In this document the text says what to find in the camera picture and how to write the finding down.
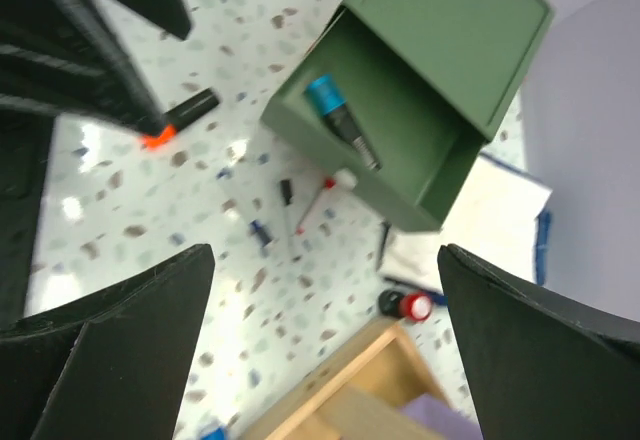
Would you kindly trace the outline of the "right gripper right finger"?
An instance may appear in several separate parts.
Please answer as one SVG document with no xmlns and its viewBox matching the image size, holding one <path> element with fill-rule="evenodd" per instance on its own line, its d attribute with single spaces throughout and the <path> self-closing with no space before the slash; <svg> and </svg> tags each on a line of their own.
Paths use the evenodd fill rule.
<svg viewBox="0 0 640 440">
<path fill-rule="evenodd" d="M 636 439 L 639 324 L 457 246 L 438 271 L 487 439 Z"/>
</svg>

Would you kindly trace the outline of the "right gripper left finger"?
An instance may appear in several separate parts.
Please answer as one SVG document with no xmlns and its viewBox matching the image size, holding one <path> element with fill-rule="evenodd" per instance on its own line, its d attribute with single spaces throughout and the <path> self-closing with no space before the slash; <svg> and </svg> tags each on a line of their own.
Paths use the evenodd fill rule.
<svg viewBox="0 0 640 440">
<path fill-rule="evenodd" d="M 171 438 L 214 269 L 195 244 L 2 328 L 2 438 Z"/>
</svg>

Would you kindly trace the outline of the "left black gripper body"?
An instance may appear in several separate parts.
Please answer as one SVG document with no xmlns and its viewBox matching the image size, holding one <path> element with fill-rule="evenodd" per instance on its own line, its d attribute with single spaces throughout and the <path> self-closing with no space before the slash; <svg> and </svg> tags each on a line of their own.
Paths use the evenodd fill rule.
<svg viewBox="0 0 640 440">
<path fill-rule="evenodd" d="M 1 0 L 1 317 L 21 317 L 55 119 L 137 129 L 123 90 L 52 0 Z"/>
</svg>

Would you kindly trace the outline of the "orange cap highlighter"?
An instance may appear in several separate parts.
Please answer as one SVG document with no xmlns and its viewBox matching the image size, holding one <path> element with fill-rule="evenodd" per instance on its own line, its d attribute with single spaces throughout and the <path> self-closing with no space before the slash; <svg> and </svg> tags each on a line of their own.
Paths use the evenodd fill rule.
<svg viewBox="0 0 640 440">
<path fill-rule="evenodd" d="M 168 125 L 158 136 L 143 136 L 142 145 L 154 150 L 171 141 L 178 133 L 190 127 L 220 104 L 218 95 L 210 88 L 191 96 L 166 112 Z"/>
</svg>

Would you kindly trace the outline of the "red black stamp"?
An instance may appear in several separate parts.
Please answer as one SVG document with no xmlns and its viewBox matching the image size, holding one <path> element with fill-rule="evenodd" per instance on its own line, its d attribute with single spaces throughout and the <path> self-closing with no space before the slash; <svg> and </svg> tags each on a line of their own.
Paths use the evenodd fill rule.
<svg viewBox="0 0 640 440">
<path fill-rule="evenodd" d="M 421 323 L 430 317 L 433 301 L 425 293 L 388 289 L 378 296 L 378 308 L 384 316 Z"/>
</svg>

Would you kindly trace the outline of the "blue cap highlighter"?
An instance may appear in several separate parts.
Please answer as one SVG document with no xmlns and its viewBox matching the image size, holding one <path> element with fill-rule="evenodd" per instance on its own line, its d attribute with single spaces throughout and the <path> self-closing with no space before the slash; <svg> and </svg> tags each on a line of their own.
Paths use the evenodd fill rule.
<svg viewBox="0 0 640 440">
<path fill-rule="evenodd" d="M 332 76 L 323 75 L 309 83 L 306 94 L 322 117 L 327 128 L 360 156 L 365 166 L 374 171 L 381 168 L 372 143 L 351 112 Z"/>
</svg>

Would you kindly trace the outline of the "green drawer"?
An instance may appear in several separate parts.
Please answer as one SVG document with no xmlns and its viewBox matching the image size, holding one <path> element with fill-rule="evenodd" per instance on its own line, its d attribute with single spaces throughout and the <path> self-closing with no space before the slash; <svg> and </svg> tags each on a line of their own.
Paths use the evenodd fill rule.
<svg viewBox="0 0 640 440">
<path fill-rule="evenodd" d="M 374 171 L 326 126 L 306 93 L 330 75 L 381 164 Z M 483 137 L 353 13 L 343 10 L 265 107 L 262 122 L 395 227 L 437 231 Z"/>
</svg>

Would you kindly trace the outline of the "green drawer box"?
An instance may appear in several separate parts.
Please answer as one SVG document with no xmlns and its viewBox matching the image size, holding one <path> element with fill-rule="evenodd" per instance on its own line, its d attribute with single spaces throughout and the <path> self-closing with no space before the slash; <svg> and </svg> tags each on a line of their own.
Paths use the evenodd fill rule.
<svg viewBox="0 0 640 440">
<path fill-rule="evenodd" d="M 493 140 L 553 19 L 547 0 L 343 0 L 355 20 Z"/>
</svg>

